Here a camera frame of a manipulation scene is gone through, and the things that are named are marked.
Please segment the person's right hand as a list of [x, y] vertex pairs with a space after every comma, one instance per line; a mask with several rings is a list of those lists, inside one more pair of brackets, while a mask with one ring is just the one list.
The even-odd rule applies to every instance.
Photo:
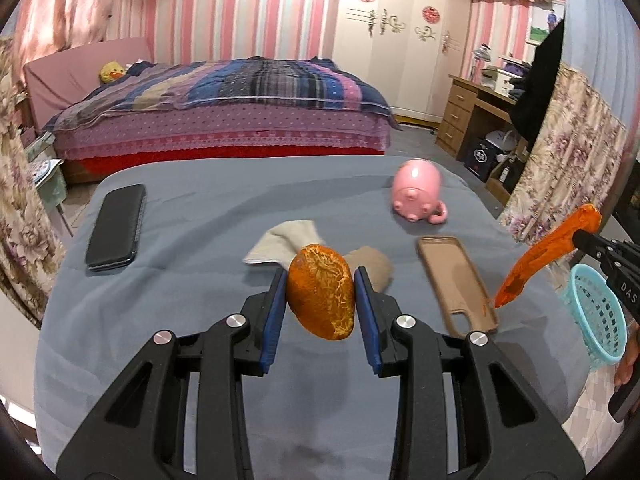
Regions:
[[623, 357], [618, 363], [614, 377], [615, 388], [620, 388], [630, 381], [634, 374], [634, 363], [639, 357], [639, 324], [634, 321], [629, 325], [629, 334]]

